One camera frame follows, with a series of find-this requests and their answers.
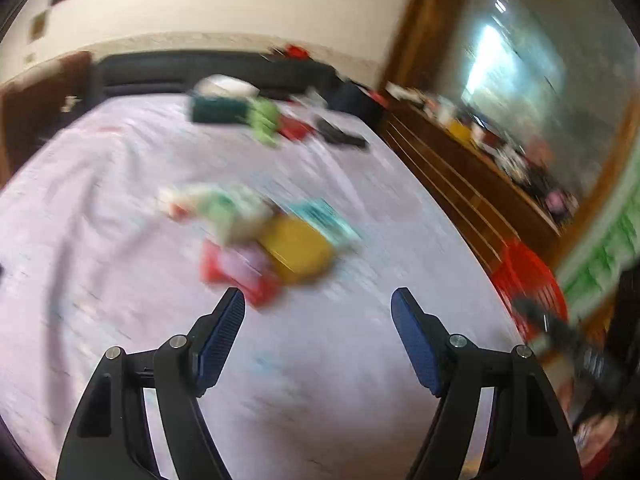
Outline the red item on sofa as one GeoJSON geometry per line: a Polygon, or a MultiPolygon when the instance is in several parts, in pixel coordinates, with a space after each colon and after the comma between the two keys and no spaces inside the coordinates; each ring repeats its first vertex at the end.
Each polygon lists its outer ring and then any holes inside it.
{"type": "Polygon", "coordinates": [[[308,60],[310,58],[309,51],[297,44],[288,44],[282,50],[282,54],[286,58],[292,58],[293,60],[308,60]]]}

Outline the white toothpaste tube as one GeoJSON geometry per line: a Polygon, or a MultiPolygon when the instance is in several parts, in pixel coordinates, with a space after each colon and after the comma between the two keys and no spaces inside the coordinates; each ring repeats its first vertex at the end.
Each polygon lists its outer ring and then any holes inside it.
{"type": "Polygon", "coordinates": [[[156,196],[157,207],[174,221],[195,217],[198,214],[198,192],[197,185],[160,188],[156,196]]]}

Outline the red flat pouch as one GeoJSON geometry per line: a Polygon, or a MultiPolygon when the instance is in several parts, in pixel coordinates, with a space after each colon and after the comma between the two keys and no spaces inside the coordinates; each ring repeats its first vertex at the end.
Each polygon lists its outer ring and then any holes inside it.
{"type": "Polygon", "coordinates": [[[278,133],[291,142],[302,142],[315,131],[311,124],[296,117],[281,115],[279,118],[278,133]]]}

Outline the dark green tissue box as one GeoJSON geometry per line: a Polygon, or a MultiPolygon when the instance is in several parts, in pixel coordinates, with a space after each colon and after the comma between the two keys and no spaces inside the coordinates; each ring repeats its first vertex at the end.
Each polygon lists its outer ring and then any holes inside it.
{"type": "Polygon", "coordinates": [[[247,81],[216,74],[201,79],[189,92],[192,122],[205,125],[245,124],[259,89],[247,81]]]}

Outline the black toy gun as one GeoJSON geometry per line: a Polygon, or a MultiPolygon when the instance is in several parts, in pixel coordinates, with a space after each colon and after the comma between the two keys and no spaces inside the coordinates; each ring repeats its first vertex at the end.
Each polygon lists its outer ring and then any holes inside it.
{"type": "Polygon", "coordinates": [[[345,132],[323,118],[317,118],[314,126],[319,136],[327,144],[349,146],[350,148],[358,148],[358,150],[367,150],[369,148],[369,143],[363,136],[345,132]]]}

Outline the white green-trimmed sock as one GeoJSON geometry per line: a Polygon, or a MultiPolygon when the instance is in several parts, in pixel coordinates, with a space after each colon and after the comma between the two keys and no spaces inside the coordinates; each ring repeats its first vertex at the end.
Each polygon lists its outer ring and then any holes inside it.
{"type": "Polygon", "coordinates": [[[245,185],[206,185],[192,200],[195,214],[209,225],[209,238],[221,247],[254,240],[274,215],[273,202],[245,185]]]}

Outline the red plastic basket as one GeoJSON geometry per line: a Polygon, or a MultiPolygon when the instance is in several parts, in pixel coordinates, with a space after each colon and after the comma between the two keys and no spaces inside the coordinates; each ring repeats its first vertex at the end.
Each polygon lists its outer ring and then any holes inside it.
{"type": "Polygon", "coordinates": [[[567,305],[552,271],[520,240],[506,243],[501,262],[490,280],[525,341],[534,339],[539,330],[513,309],[512,301],[518,296],[532,298],[562,321],[568,320],[567,305]]]}

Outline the yellow round lid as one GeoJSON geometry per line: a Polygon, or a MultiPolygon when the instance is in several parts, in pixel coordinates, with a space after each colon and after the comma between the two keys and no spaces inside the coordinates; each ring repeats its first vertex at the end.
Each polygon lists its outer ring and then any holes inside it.
{"type": "Polygon", "coordinates": [[[333,245],[308,222],[289,214],[270,220],[257,241],[285,285],[311,282],[334,263],[333,245]]]}

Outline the green crumpled cloth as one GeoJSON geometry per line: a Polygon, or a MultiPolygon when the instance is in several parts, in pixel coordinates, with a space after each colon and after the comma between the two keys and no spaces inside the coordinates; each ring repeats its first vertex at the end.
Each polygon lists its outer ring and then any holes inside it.
{"type": "Polygon", "coordinates": [[[278,144],[280,110],[275,102],[265,98],[250,99],[246,123],[260,144],[270,148],[278,144]]]}

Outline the teal wet wipes pack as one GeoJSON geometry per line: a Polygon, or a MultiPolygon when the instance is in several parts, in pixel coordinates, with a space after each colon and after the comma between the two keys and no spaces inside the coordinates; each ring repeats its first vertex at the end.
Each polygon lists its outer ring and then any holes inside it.
{"type": "Polygon", "coordinates": [[[358,232],[325,200],[301,200],[285,209],[317,230],[338,252],[361,242],[358,232]]]}

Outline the purple red plastic bag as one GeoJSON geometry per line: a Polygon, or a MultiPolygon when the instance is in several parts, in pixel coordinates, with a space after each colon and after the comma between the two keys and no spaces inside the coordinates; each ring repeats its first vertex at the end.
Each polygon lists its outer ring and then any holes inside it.
{"type": "Polygon", "coordinates": [[[271,260],[255,243],[222,247],[204,240],[200,279],[207,285],[227,284],[238,288],[254,307],[268,304],[281,290],[271,260]]]}

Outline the wooden brick-pattern cabinet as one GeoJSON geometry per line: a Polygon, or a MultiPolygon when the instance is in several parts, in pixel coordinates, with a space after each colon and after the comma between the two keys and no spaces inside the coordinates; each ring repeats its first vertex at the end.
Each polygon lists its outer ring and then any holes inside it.
{"type": "Polygon", "coordinates": [[[485,272],[495,270],[514,240],[552,261],[561,230],[471,144],[398,102],[385,111],[378,135],[436,200],[485,272]]]}

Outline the black sofa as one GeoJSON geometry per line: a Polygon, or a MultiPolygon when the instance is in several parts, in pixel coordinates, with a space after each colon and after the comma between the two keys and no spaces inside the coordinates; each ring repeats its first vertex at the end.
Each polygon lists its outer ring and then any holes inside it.
{"type": "Polygon", "coordinates": [[[92,66],[85,102],[95,107],[118,96],[190,92],[208,76],[252,84],[261,96],[286,101],[316,90],[329,100],[343,84],[334,67],[255,52],[165,50],[107,56],[92,66]]]}

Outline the floral pink tablecloth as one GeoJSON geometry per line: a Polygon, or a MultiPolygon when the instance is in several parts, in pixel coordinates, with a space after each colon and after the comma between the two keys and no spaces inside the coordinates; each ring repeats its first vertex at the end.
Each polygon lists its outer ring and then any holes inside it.
{"type": "Polygon", "coordinates": [[[60,131],[1,195],[1,415],[53,478],[76,405],[104,351],[158,347],[216,306],[201,282],[206,224],[175,222],[157,194],[244,184],[277,203],[328,202],[358,232],[308,286],[248,308],[201,410],[237,479],[401,479],[437,402],[393,326],[390,296],[478,346],[520,342],[461,235],[356,117],[328,121],[366,150],[317,139],[258,143],[242,126],[190,122],[186,96],[103,102],[60,131]]]}

